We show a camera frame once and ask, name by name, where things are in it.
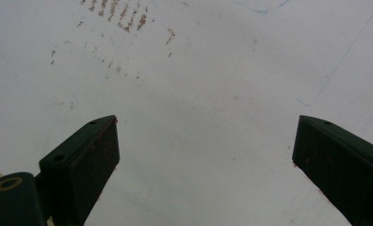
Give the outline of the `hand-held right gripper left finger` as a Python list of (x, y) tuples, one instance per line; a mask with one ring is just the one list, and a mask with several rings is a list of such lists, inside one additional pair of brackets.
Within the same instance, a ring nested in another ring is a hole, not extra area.
[(117, 118), (86, 123), (40, 161), (56, 225), (83, 226), (120, 162)]

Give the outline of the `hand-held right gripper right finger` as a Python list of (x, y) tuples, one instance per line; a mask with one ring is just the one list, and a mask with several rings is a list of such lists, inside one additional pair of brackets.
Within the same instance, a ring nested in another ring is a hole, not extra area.
[(373, 144), (300, 116), (292, 160), (352, 226), (373, 226)]

